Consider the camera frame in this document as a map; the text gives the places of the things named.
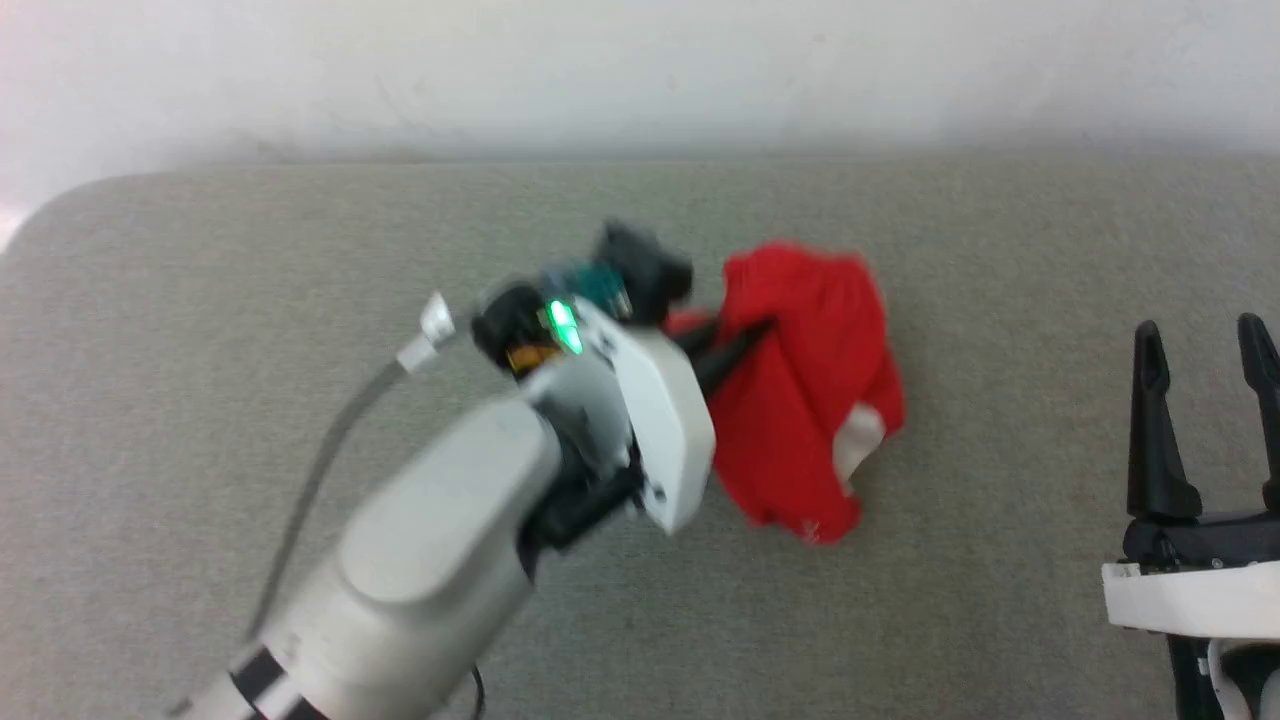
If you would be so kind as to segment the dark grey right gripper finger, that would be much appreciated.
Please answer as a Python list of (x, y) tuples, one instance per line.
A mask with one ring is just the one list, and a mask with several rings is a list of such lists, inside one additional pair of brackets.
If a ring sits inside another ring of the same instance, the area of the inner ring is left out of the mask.
[(1158, 325), (1142, 322), (1134, 334), (1126, 484), (1126, 510), (1134, 519), (1192, 521), (1203, 511), (1181, 462), (1167, 404), (1170, 386)]
[(1263, 505), (1279, 511), (1279, 352), (1263, 319), (1243, 313), (1236, 320), (1236, 336), (1245, 383), (1260, 407), (1260, 421), (1268, 466), (1263, 483)]

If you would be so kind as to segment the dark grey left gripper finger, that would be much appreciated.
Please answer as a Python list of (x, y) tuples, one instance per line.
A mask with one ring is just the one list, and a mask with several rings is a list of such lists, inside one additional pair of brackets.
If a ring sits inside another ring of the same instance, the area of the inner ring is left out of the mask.
[(701, 396), (712, 398), (751, 351), (753, 345), (722, 345), (698, 355), (695, 379)]
[(722, 331), (719, 318), (708, 318), (682, 329), (682, 351), (691, 363), (736, 363), (773, 325), (767, 318), (736, 331)]

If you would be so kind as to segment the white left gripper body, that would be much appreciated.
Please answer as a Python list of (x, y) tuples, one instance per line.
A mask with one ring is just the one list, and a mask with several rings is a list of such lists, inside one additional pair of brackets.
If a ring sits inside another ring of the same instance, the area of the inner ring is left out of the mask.
[(534, 407), (577, 447), (590, 489), (623, 480), (666, 534), (696, 516), (716, 430), (686, 354), (660, 329), (623, 325), (585, 299), (543, 310), (561, 355), (522, 383)]

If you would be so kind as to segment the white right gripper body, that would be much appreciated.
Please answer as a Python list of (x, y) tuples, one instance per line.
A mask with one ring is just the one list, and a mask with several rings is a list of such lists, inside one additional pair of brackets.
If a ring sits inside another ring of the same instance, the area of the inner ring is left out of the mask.
[(1208, 639), (1279, 638), (1276, 512), (1139, 518), (1102, 566), (1108, 623)]

